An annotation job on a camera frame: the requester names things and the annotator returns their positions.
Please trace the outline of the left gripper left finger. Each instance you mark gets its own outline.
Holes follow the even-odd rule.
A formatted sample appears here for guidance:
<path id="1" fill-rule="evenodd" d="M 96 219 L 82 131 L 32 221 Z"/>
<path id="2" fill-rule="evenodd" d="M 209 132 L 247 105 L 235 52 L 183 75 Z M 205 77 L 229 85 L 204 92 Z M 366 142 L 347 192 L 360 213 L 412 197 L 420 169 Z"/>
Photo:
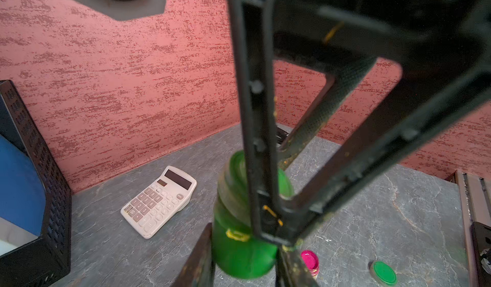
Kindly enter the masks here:
<path id="1" fill-rule="evenodd" d="M 212 257 L 212 223 L 208 223 L 172 287 L 212 287 L 215 263 Z"/>

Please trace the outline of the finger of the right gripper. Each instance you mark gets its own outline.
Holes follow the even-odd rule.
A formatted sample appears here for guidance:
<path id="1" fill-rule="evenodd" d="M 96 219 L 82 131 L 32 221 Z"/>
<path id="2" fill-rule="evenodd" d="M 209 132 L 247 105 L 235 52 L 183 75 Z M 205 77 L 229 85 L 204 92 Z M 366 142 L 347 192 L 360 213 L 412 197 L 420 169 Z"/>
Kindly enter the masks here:
<path id="1" fill-rule="evenodd" d="M 293 246 L 367 183 L 490 100 L 490 0 L 228 0 L 253 234 Z M 285 170 L 334 58 L 377 62 Z"/>
<path id="2" fill-rule="evenodd" d="M 294 129 L 277 149 L 278 167 L 287 169 L 313 138 L 326 126 L 341 104 L 362 82 L 377 62 L 375 56 L 334 58 L 322 69 L 326 84 Z"/>

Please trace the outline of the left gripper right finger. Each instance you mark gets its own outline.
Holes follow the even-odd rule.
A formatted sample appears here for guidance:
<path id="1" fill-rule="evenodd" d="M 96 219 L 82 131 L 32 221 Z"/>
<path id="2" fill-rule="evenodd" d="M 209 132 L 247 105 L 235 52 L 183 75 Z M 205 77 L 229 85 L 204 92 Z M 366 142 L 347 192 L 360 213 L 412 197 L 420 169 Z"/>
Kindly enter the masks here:
<path id="1" fill-rule="evenodd" d="M 318 283 L 303 262 L 300 252 L 293 247 L 282 246 L 276 256 L 275 286 L 318 287 Z"/>

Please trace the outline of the green paint jar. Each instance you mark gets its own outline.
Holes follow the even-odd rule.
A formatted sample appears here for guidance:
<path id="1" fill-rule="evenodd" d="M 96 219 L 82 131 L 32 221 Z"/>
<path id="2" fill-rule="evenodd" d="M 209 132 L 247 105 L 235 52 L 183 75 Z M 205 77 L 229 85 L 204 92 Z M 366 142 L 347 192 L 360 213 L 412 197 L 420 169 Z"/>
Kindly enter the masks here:
<path id="1" fill-rule="evenodd" d="M 217 182 L 212 225 L 212 257 L 219 268 L 237 279 L 257 279 L 276 262 L 277 246 L 253 235 L 245 155 L 235 152 Z"/>

